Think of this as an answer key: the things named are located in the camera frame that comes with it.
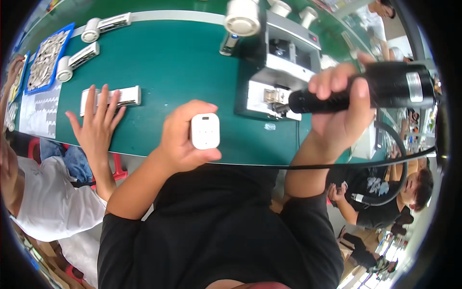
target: black handheld tool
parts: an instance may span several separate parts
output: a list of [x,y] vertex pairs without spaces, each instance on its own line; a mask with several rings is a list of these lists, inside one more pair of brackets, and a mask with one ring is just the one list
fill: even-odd
[[327,100],[319,100],[308,89],[292,92],[289,107],[295,113],[329,113],[348,109],[351,85],[357,77],[369,84],[372,108],[430,108],[435,93],[430,73],[424,65],[406,62],[376,62],[366,72],[348,79],[342,92],[332,92]]

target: small white charger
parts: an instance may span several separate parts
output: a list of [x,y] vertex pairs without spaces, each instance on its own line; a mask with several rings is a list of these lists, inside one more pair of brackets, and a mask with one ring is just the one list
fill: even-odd
[[197,149],[216,148],[220,144],[220,120],[214,113],[198,114],[191,119],[191,141]]

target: blue cloth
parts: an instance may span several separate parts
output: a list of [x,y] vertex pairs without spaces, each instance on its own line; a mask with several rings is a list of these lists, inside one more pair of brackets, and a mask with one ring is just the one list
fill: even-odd
[[70,146],[67,150],[62,144],[40,139],[40,159],[42,161],[49,157],[61,157],[69,170],[71,177],[76,178],[80,183],[91,183],[93,173],[84,151],[75,146]]

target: black hair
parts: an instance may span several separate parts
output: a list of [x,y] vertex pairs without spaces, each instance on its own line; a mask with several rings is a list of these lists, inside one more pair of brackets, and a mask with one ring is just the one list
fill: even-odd
[[430,200],[433,191],[433,174],[428,168],[424,168],[419,172],[419,186],[416,190],[416,204],[414,210],[421,211]]
[[393,226],[391,226],[391,229],[390,229],[391,233],[396,236],[397,234],[401,234],[401,235],[406,235],[407,233],[407,230],[405,228],[403,228],[402,225],[398,225],[398,224],[393,224]]
[[382,5],[385,5],[387,7],[390,7],[391,8],[391,11],[392,11],[392,14],[390,16],[391,19],[395,18],[396,16],[396,11],[395,9],[393,8],[393,5],[391,4],[390,0],[380,0],[380,4]]

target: tray of components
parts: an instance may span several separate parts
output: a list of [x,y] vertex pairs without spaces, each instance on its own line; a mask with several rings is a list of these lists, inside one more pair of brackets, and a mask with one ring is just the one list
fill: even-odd
[[24,94],[47,90],[55,81],[58,60],[74,31],[75,23],[61,28],[43,40],[37,48],[24,89]]

